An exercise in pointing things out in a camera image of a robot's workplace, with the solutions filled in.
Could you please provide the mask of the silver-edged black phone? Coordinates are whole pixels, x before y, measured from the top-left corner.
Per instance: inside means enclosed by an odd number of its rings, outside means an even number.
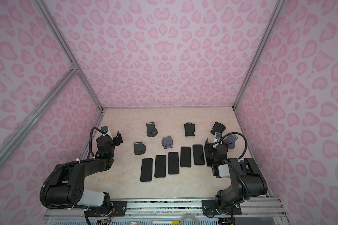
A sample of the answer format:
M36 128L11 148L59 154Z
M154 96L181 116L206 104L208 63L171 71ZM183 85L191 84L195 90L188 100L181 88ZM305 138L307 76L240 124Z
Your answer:
M178 152L168 153L168 174L179 174L179 154Z

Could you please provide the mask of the grey round stand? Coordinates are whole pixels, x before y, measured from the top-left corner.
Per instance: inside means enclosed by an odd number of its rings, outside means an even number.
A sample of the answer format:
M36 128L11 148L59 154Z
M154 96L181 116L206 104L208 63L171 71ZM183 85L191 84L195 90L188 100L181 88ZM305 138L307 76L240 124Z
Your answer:
M235 134L230 134L223 140L223 144L226 145L228 149L232 150L236 147L237 139L238 137Z

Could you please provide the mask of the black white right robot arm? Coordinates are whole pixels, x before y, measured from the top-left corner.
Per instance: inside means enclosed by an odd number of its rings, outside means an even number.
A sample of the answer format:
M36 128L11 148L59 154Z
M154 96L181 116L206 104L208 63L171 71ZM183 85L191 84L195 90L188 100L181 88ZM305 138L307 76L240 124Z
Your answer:
M268 185L253 158L227 158L228 148L224 144L205 141L204 152L207 164L216 178L230 179L226 189L219 190L214 200L203 200L203 215L241 215L240 204L253 197L266 195Z

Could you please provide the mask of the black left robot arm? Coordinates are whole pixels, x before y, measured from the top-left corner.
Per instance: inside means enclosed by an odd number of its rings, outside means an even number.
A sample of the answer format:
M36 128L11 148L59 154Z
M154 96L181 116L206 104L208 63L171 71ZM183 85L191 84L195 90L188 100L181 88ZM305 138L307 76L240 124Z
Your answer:
M113 216L115 207L107 192L95 192L85 188L87 176L108 171L114 163L115 148L123 143L118 132L115 137L103 133L96 139L97 154L90 159L58 164L44 181L39 199L52 210L84 209L89 217Z

